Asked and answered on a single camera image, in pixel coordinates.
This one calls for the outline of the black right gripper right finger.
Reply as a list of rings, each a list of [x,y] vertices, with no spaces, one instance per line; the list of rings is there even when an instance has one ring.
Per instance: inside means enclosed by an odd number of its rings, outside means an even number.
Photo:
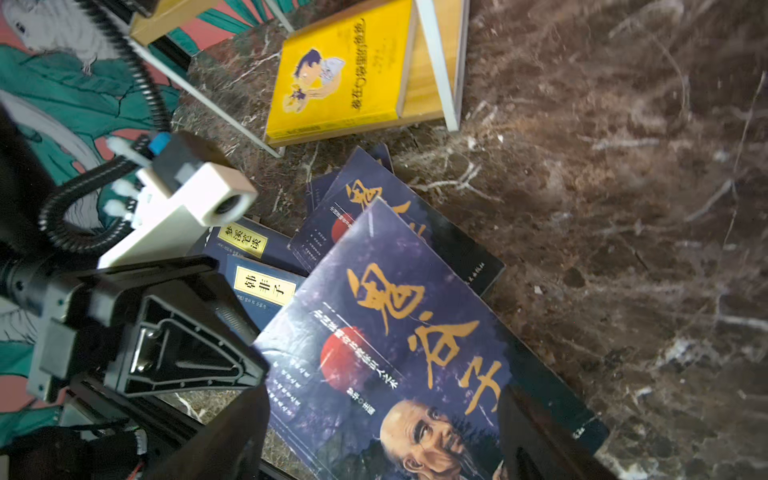
[[[616,476],[518,386],[498,404],[500,448],[509,479],[607,479]]]

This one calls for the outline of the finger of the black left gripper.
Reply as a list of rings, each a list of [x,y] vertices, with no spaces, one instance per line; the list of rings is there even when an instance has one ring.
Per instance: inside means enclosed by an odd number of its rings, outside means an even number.
[[[269,372],[258,333],[215,270],[154,282],[139,290],[104,384],[126,397],[255,388]]]

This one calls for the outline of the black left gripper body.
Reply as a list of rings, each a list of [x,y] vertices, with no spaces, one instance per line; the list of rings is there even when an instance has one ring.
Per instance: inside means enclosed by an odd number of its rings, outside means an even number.
[[[213,270],[215,260],[205,256],[98,269],[85,257],[3,255],[2,299],[39,320],[28,393],[51,402],[83,375],[104,376],[142,287]]]

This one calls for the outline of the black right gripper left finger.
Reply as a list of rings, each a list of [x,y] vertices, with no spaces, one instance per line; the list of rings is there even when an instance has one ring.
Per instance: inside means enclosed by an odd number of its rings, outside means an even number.
[[[244,390],[148,479],[256,479],[270,418],[267,388]]]

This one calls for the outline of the purple book with old man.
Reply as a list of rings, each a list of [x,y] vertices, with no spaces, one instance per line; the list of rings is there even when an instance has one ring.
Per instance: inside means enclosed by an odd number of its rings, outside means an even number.
[[[444,263],[347,232],[256,340],[274,431],[319,479],[508,479],[502,390],[589,452],[607,427]]]

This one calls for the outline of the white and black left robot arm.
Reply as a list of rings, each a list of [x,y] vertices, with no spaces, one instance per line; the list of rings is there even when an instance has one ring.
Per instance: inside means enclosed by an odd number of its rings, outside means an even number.
[[[81,425],[5,442],[7,479],[257,479],[270,407],[256,327],[214,259],[210,227],[257,193],[188,132],[135,143],[55,185],[1,106],[1,296],[33,318],[34,400],[69,393]]]

